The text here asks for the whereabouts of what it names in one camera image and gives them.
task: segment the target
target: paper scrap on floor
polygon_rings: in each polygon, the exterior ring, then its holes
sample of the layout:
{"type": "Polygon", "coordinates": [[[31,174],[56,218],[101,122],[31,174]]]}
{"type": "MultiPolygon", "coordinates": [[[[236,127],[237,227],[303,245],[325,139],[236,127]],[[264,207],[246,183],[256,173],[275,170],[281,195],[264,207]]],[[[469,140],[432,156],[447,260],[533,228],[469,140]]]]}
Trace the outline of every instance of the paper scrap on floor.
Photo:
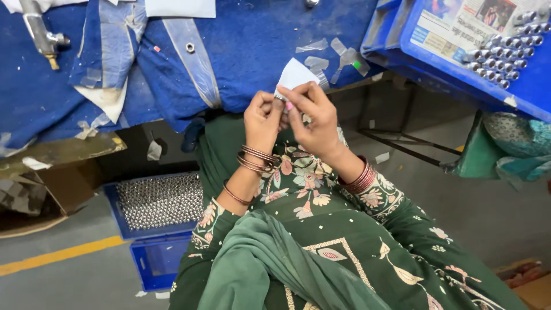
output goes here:
{"type": "MultiPolygon", "coordinates": [[[[291,58],[281,73],[278,85],[293,89],[310,81],[314,81],[316,84],[320,83],[320,79],[317,78],[316,75],[313,74],[305,65],[300,63],[300,61],[295,58],[291,58]]],[[[285,100],[289,100],[284,95],[281,95],[277,89],[275,90],[274,95],[279,95],[285,100]]]]}
{"type": "Polygon", "coordinates": [[[145,0],[147,17],[216,18],[215,0],[145,0]]]}

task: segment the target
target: blue workbench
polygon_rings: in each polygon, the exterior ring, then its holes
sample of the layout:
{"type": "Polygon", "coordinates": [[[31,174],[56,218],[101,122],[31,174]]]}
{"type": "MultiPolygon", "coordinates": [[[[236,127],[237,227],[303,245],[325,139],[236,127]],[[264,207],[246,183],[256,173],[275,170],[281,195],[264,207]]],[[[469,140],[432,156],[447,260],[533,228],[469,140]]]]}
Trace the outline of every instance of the blue workbench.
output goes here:
{"type": "MultiPolygon", "coordinates": [[[[323,38],[328,42],[339,38],[346,47],[359,50],[375,4],[375,0],[322,0],[309,10],[303,0],[218,0],[217,18],[195,22],[218,82],[222,107],[241,112],[258,90],[274,91],[281,71],[292,57],[303,63],[308,56],[328,59],[325,74],[331,79],[339,65],[339,55],[331,47],[299,54],[295,54],[295,48],[323,38]]],[[[71,47],[58,56],[61,69],[52,71],[37,52],[21,15],[9,14],[0,5],[0,133],[10,134],[0,148],[17,149],[33,137],[37,137],[37,142],[73,137],[82,131],[78,121],[91,123],[102,113],[68,84],[83,35],[86,7],[86,3],[74,4],[45,13],[51,30],[66,34],[72,41],[71,47]]],[[[178,98],[169,98],[171,94],[163,92],[163,82],[167,82],[163,80],[167,78],[163,70],[168,66],[156,59],[159,56],[153,48],[161,48],[162,57],[169,58],[167,63],[181,63],[174,48],[167,44],[167,36],[162,21],[150,18],[137,61],[129,73],[120,120],[100,131],[166,118],[167,111],[173,110],[178,111],[175,117],[192,119],[207,108],[187,72],[181,72],[175,84],[178,98]]],[[[343,87],[383,70],[371,63],[370,66],[366,77],[353,66],[346,66],[337,84],[331,87],[343,87]]]]}

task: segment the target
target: white paper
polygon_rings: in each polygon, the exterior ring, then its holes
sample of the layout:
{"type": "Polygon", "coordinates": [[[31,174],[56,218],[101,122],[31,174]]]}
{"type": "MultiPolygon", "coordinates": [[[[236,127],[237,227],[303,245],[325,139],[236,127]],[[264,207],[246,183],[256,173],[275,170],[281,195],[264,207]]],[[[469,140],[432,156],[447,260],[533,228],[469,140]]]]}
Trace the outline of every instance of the white paper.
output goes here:
{"type": "Polygon", "coordinates": [[[375,157],[375,161],[377,162],[377,164],[380,164],[382,162],[387,161],[389,158],[390,158],[390,153],[384,153],[375,157]]]}
{"type": "Polygon", "coordinates": [[[157,299],[169,299],[170,298],[170,292],[163,292],[163,293],[155,293],[155,297],[157,299]]]}
{"type": "MultiPolygon", "coordinates": [[[[281,73],[278,85],[293,89],[310,81],[314,81],[316,84],[320,83],[320,79],[318,79],[315,74],[306,68],[305,65],[300,63],[300,61],[295,58],[291,58],[281,73]]],[[[284,95],[281,95],[277,89],[275,90],[274,95],[279,95],[289,101],[289,99],[287,99],[284,95]]]]}
{"type": "Polygon", "coordinates": [[[30,156],[24,157],[22,161],[25,166],[31,168],[32,170],[50,169],[53,166],[52,164],[39,162],[30,156]]]}
{"type": "Polygon", "coordinates": [[[145,0],[147,17],[216,17],[215,0],[145,0]]]}
{"type": "MultiPolygon", "coordinates": [[[[51,7],[64,6],[65,4],[87,2],[88,0],[35,0],[38,2],[42,12],[47,11],[51,7]]],[[[19,0],[2,0],[10,13],[18,12],[22,13],[23,8],[19,0]]]]}

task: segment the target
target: teal cloth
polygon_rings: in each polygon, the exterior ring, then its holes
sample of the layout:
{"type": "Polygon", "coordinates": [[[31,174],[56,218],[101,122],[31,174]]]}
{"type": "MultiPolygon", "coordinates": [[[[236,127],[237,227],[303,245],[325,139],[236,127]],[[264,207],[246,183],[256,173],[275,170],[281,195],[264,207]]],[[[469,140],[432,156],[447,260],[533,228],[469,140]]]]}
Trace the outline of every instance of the teal cloth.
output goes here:
{"type": "Polygon", "coordinates": [[[268,275],[323,310],[390,310],[358,276],[304,250],[264,211],[246,214],[228,233],[198,309],[262,309],[268,275]]]}

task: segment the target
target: white paper scrap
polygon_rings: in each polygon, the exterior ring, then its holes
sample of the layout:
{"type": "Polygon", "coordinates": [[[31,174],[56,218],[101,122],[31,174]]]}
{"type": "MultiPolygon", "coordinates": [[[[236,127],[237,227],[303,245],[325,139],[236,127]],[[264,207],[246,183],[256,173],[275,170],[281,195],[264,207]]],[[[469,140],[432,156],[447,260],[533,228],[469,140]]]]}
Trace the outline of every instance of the white paper scrap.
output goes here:
{"type": "Polygon", "coordinates": [[[25,166],[31,168],[32,170],[50,169],[53,166],[52,164],[45,164],[45,163],[39,162],[30,156],[23,157],[22,161],[25,166]]]}
{"type": "Polygon", "coordinates": [[[145,0],[147,17],[201,17],[215,18],[215,0],[145,0]]]}
{"type": "Polygon", "coordinates": [[[162,292],[162,293],[155,292],[155,297],[157,299],[169,299],[170,298],[170,291],[169,292],[162,292]]]}
{"type": "Polygon", "coordinates": [[[390,153],[384,153],[375,157],[375,161],[377,162],[377,164],[380,164],[382,162],[387,161],[389,158],[390,158],[390,153]]]}
{"type": "MultiPolygon", "coordinates": [[[[291,60],[287,63],[285,69],[283,69],[283,72],[281,73],[278,85],[293,89],[310,81],[314,81],[316,82],[316,84],[320,83],[320,79],[318,79],[315,74],[313,74],[308,68],[306,68],[305,65],[300,63],[300,61],[296,60],[295,58],[291,58],[291,60]]],[[[288,101],[288,99],[285,96],[281,95],[277,89],[275,90],[274,95],[280,95],[288,101]]]]}

